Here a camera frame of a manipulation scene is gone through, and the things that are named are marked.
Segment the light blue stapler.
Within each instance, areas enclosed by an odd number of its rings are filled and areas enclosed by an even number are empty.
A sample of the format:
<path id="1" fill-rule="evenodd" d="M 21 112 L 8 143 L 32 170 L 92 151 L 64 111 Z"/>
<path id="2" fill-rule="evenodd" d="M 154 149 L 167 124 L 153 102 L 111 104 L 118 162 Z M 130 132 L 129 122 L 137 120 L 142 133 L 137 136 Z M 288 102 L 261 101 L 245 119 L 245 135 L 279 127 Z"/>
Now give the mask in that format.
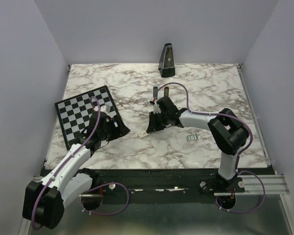
<path id="1" fill-rule="evenodd" d="M 153 86 L 153 89 L 152 89 L 152 97 L 153 97 L 154 100 L 157 100 L 158 91 L 159 91 L 158 86 Z"/>

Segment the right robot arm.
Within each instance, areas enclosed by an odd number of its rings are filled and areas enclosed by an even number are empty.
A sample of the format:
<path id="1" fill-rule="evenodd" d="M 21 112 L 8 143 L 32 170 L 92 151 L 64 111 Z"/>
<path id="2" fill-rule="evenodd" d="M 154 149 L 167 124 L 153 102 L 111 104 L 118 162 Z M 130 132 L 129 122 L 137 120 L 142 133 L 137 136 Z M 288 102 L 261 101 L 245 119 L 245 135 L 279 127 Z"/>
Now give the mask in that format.
<path id="1" fill-rule="evenodd" d="M 154 102 L 154 110 L 149 113 L 148 134 L 176 126 L 192 127 L 211 132 L 221 151 L 221 162 L 216 179 L 216 187 L 222 192 L 233 187 L 237 175 L 238 156 L 243 151 L 248 138 L 253 139 L 250 128 L 238 119 L 230 109 L 219 113 L 196 113 L 187 108 L 178 109 L 167 96 Z"/>

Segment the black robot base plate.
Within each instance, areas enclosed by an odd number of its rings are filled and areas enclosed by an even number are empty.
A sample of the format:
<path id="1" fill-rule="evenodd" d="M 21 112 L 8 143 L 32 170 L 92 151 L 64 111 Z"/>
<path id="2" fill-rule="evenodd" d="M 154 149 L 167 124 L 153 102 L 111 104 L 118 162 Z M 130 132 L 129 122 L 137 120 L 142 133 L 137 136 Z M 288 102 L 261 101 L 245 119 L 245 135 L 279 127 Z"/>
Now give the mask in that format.
<path id="1" fill-rule="evenodd" d="M 68 180 L 60 177 L 64 205 L 80 197 L 87 207 L 100 203 L 130 204 L 213 204 L 220 197 L 232 207 L 236 196 L 246 193 L 244 175 L 226 181 L 217 169 L 91 170 L 81 169 Z"/>

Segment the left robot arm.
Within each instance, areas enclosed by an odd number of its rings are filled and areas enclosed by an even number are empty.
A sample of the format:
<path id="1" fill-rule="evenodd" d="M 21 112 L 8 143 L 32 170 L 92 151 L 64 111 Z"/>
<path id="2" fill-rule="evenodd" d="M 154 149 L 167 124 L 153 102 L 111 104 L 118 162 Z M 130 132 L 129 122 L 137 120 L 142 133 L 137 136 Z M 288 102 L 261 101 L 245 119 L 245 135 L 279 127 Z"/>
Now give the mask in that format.
<path id="1" fill-rule="evenodd" d="M 23 218 L 33 225 L 54 229 L 62 219 L 65 207 L 83 191 L 98 190 L 96 178 L 79 173 L 79 168 L 101 147 L 129 133 L 120 114 L 113 117 L 94 111 L 85 127 L 74 139 L 61 162 L 40 181 L 31 181 L 25 189 Z"/>

